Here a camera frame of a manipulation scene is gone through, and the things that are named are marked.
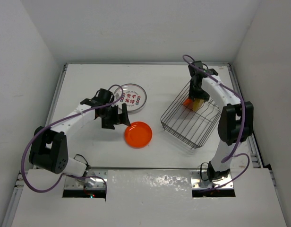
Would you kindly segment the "yellow plate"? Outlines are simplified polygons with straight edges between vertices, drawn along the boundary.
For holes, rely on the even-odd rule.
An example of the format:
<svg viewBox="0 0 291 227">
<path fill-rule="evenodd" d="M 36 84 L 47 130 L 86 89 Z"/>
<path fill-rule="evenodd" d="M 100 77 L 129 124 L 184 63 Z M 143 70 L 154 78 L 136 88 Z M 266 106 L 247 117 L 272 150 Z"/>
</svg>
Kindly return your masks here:
<svg viewBox="0 0 291 227">
<path fill-rule="evenodd" d="M 205 101 L 203 99 L 195 99 L 195 101 L 193 102 L 193 105 L 192 105 L 192 110 L 194 112 L 198 111 L 198 109 L 202 107 L 204 102 Z"/>
</svg>

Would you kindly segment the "orange plate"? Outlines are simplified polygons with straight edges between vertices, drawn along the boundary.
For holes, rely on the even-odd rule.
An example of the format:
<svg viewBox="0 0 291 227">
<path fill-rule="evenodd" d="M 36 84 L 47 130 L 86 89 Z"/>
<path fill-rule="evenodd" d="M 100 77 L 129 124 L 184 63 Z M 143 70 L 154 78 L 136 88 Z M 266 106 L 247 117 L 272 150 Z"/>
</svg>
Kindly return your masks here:
<svg viewBox="0 0 291 227">
<path fill-rule="evenodd" d="M 191 100 L 191 99 L 186 99 L 185 101 L 184 101 L 184 103 L 183 103 L 183 105 L 185 106 L 185 107 L 191 107 L 191 106 L 193 106 L 193 101 Z"/>
<path fill-rule="evenodd" d="M 125 142 L 132 148 L 143 148 L 152 140 L 151 127 L 144 122 L 133 122 L 124 131 Z"/>
</svg>

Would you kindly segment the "white plate red characters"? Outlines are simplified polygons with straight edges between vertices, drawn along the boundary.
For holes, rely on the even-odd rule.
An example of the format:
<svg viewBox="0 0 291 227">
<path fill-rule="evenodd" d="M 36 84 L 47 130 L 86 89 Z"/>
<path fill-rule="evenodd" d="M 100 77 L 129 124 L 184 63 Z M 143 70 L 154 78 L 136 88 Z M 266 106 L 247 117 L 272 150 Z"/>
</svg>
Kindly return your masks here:
<svg viewBox="0 0 291 227">
<path fill-rule="evenodd" d="M 120 100 L 116 103 L 118 108 L 122 110 L 121 105 L 126 104 L 127 110 L 136 110 L 143 108 L 147 101 L 146 91 L 137 84 L 127 83 L 121 86 L 123 92 L 121 92 L 120 88 L 117 88 L 113 94 L 115 95 L 115 99 Z"/>
</svg>

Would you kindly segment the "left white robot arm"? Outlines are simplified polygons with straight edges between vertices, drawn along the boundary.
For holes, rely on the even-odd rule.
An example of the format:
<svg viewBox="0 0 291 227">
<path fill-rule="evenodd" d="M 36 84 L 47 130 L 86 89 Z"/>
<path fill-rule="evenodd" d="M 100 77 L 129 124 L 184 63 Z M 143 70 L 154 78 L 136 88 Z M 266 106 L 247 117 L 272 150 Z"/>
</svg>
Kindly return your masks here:
<svg viewBox="0 0 291 227">
<path fill-rule="evenodd" d="M 88 164 L 70 158 L 68 141 L 88 123 L 101 119 L 103 129 L 114 129 L 116 125 L 130 126 L 127 105 L 118 107 L 114 94 L 106 89 L 99 89 L 92 98 L 82 100 L 77 108 L 67 117 L 40 126 L 34 132 L 29 162 L 55 174 L 83 177 Z"/>
</svg>

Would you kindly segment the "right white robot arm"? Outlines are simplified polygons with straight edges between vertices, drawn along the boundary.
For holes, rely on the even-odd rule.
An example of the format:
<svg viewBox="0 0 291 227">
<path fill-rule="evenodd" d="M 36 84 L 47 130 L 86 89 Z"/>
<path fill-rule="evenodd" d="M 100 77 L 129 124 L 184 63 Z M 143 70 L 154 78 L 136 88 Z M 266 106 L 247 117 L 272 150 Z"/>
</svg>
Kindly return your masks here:
<svg viewBox="0 0 291 227">
<path fill-rule="evenodd" d="M 239 144 L 252 135 L 254 107 L 225 86 L 214 69 L 204 69 L 201 61 L 189 63 L 188 70 L 191 76 L 188 98 L 193 111 L 209 99 L 221 110 L 217 129 L 220 142 L 206 171 L 208 180 L 212 182 L 229 174 L 231 160 Z"/>
</svg>

